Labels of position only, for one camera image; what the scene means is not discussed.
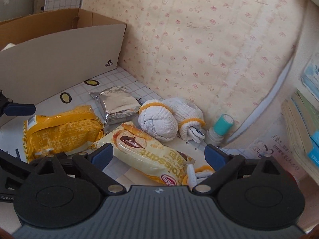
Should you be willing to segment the white glove orange cuff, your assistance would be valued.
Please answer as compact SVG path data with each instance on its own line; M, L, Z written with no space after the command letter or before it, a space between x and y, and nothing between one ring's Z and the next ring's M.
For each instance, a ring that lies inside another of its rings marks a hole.
M193 164L188 164L187 174L183 178L182 185L188 186L190 189L192 189L213 175L213 173L215 173L215 170L209 165L194 168Z

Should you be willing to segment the yellow snack bag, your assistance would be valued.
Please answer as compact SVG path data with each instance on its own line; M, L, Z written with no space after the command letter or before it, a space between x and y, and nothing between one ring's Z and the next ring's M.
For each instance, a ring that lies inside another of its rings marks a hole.
M54 116L35 115L23 124L23 149L28 163L49 154L82 152L104 136L104 126L91 105Z

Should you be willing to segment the silver foil packet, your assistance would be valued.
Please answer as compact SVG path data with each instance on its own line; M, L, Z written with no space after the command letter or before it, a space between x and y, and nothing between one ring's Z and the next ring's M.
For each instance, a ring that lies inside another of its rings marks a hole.
M131 120L139 111L140 103L124 87L113 86L101 92L90 92L104 119L104 126Z

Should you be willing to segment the teal cap bottle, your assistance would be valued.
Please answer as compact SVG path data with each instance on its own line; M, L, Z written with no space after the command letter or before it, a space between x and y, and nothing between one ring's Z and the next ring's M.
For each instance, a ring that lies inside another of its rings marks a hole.
M206 137L204 139L206 144L218 147L222 143L225 135L232 128L233 124L234 120L230 115L222 114L215 125L207 130Z

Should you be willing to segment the cardboard shoe box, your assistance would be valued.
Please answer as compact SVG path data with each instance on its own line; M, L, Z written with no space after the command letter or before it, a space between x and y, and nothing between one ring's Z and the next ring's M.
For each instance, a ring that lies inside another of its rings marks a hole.
M117 67L127 26L84 9L42 12L1 22L1 90L38 104Z

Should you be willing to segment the stacked books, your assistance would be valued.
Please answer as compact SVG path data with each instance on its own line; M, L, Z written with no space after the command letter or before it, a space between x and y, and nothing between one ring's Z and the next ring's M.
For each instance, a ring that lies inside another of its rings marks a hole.
M281 109L293 157L318 182L318 110L299 90L282 103Z

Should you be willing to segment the blue illustrated card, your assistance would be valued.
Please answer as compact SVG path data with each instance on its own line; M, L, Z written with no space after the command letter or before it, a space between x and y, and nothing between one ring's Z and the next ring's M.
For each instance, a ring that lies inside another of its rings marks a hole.
M319 99L319 66L318 52L314 52L307 62L304 72L301 75L302 84L311 92L311 94Z

